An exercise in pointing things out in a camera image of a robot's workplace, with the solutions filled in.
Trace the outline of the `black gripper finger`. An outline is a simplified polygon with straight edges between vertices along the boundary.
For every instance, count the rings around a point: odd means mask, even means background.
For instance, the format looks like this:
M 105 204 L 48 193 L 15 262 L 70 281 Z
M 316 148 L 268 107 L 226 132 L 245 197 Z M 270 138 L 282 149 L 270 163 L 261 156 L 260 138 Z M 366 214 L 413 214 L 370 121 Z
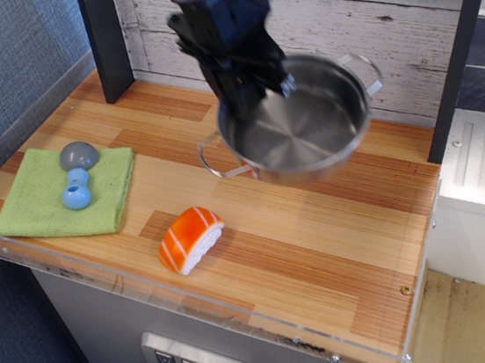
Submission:
M 220 74 L 223 100 L 239 120 L 248 120 L 250 112 L 264 98 L 264 86 L 251 65 L 224 69 Z
M 231 92 L 228 85 L 227 64 L 216 58 L 199 58 L 199 67 L 215 96 L 221 102 L 230 104 Z

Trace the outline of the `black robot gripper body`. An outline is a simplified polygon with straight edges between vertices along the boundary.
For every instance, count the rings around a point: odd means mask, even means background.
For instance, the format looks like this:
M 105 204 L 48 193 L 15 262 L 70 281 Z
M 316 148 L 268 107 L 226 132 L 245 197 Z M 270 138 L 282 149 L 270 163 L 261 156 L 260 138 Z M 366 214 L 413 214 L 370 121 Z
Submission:
M 196 58 L 216 58 L 227 69 L 251 65 L 268 90 L 288 96 L 296 83 L 283 62 L 280 46 L 266 31 L 270 0 L 171 0 L 181 11 L 170 16 L 178 45 Z

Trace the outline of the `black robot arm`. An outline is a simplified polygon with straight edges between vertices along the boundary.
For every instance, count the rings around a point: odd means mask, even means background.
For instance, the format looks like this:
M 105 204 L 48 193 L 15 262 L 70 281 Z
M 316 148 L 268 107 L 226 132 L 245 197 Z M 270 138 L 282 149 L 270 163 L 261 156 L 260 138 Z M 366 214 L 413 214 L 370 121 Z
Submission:
M 267 91 L 295 88 L 286 58 L 266 31 L 269 0 L 171 0 L 181 9 L 168 20 L 184 54 L 196 58 L 217 98 L 246 120 Z

